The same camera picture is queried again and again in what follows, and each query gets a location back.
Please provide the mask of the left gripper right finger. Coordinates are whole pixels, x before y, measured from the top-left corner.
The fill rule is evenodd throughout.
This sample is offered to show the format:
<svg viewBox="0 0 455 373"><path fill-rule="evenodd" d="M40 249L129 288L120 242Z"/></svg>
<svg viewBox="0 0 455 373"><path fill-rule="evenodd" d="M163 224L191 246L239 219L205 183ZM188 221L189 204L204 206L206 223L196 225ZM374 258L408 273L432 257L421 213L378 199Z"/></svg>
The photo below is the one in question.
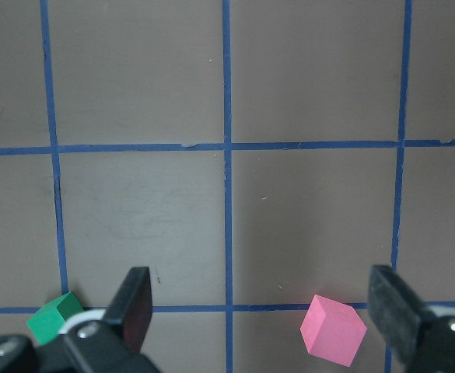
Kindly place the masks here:
<svg viewBox="0 0 455 373"><path fill-rule="evenodd" d="M368 313L405 372L455 372L455 309L428 305L392 267L373 265Z"/></svg>

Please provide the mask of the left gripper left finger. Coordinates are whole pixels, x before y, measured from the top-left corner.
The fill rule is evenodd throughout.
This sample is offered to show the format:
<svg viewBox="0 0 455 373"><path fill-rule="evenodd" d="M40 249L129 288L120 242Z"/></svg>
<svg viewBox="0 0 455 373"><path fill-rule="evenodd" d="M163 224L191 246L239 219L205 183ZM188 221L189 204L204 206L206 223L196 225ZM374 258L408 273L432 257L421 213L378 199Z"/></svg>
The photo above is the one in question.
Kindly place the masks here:
<svg viewBox="0 0 455 373"><path fill-rule="evenodd" d="M148 267L132 267L104 310L71 317L61 329L77 372L151 372L141 348L152 318Z"/></svg>

